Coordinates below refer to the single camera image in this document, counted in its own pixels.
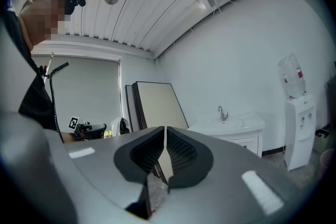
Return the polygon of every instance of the person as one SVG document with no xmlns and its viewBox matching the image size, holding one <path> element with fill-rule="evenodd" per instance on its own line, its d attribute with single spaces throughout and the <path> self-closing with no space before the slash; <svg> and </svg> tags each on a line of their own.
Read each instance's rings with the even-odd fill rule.
<svg viewBox="0 0 336 224">
<path fill-rule="evenodd" d="M 20 105 L 19 113 L 39 122 L 43 128 L 56 130 L 53 103 L 45 90 L 44 81 L 31 55 L 33 47 L 51 34 L 57 34 L 58 22 L 66 18 L 64 0 L 27 0 L 16 16 L 12 0 L 8 0 L 3 13 L 4 25 L 16 48 L 36 76 Z M 65 142 L 74 141 L 71 134 L 62 133 Z"/>
</svg>

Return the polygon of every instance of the whiteboard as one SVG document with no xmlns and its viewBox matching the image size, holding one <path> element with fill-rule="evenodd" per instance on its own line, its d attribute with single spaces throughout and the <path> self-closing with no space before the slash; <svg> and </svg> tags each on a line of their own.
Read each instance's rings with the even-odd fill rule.
<svg viewBox="0 0 336 224">
<path fill-rule="evenodd" d="M 137 82 L 147 128 L 171 126 L 187 129 L 179 102 L 171 84 Z"/>
</svg>

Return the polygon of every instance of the faucet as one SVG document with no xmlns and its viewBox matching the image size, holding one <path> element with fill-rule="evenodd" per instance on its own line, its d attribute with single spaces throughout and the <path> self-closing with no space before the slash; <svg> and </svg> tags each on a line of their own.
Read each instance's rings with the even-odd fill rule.
<svg viewBox="0 0 336 224">
<path fill-rule="evenodd" d="M 221 105 L 218 107 L 218 112 L 221 113 L 221 117 L 220 117 L 221 121 L 226 121 L 226 119 L 229 118 L 229 112 L 226 112 L 226 115 L 225 115 L 223 113 L 223 109 Z"/>
</svg>

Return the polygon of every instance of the wash basin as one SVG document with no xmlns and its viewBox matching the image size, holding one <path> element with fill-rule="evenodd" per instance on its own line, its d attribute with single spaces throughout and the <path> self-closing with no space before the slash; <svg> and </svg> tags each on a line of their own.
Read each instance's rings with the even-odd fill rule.
<svg viewBox="0 0 336 224">
<path fill-rule="evenodd" d="M 226 121 L 220 119 L 198 122 L 188 130 L 206 135 L 237 134 L 260 130 L 265 127 L 263 120 L 254 112 L 232 115 Z"/>
</svg>

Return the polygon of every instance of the window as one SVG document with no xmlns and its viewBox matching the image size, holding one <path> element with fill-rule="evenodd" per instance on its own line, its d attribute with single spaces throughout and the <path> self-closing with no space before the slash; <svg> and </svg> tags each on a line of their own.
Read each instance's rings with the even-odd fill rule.
<svg viewBox="0 0 336 224">
<path fill-rule="evenodd" d="M 36 65 L 47 66 L 49 56 L 32 56 Z M 119 62 L 98 59 L 54 56 L 48 73 L 61 64 L 69 66 L 53 77 L 58 125 L 61 132 L 71 132 L 72 116 L 91 124 L 105 123 L 121 117 Z M 45 86 L 50 98 L 49 80 Z"/>
</svg>

